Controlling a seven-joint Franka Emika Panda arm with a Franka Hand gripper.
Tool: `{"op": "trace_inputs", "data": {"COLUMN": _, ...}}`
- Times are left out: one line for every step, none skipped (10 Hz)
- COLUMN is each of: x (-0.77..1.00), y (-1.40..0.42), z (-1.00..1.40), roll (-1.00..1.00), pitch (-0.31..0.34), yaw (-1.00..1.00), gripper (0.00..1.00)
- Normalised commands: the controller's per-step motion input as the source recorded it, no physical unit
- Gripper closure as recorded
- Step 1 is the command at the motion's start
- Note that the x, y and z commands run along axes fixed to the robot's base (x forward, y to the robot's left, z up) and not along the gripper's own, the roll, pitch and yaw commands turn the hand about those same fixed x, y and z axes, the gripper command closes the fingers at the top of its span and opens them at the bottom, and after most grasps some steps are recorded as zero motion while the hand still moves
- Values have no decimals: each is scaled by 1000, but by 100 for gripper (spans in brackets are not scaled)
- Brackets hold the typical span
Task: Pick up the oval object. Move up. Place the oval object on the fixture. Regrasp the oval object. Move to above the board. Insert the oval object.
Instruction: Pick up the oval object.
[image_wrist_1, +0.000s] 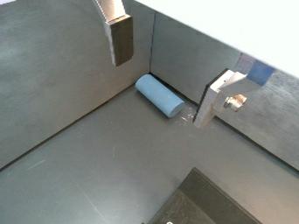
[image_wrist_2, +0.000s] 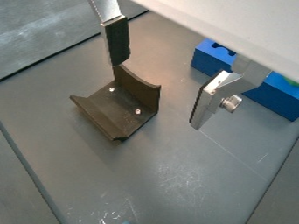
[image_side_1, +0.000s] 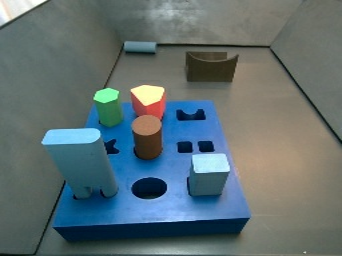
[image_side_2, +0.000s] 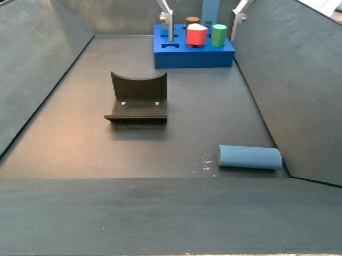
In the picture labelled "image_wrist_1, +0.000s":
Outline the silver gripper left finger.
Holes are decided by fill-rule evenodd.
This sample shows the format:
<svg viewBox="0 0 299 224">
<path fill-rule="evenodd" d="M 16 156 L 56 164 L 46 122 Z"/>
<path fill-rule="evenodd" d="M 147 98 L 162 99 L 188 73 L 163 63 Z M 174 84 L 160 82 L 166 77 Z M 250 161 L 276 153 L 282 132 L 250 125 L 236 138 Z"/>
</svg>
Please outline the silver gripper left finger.
<svg viewBox="0 0 299 224">
<path fill-rule="evenodd" d="M 134 18 L 122 0 L 92 0 L 102 16 L 110 44 L 112 64 L 119 67 L 134 56 Z"/>
</svg>

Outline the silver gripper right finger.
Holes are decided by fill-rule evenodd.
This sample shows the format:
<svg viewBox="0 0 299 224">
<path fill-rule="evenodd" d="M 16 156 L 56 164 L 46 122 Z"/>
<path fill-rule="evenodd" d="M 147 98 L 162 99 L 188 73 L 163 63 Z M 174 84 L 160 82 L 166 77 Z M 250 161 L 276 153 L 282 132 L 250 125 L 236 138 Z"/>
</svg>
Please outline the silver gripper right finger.
<svg viewBox="0 0 299 224">
<path fill-rule="evenodd" d="M 235 68 L 226 69 L 206 86 L 194 125 L 203 128 L 224 109 L 238 112 L 247 101 L 246 93 L 266 85 L 275 70 L 242 53 Z"/>
</svg>

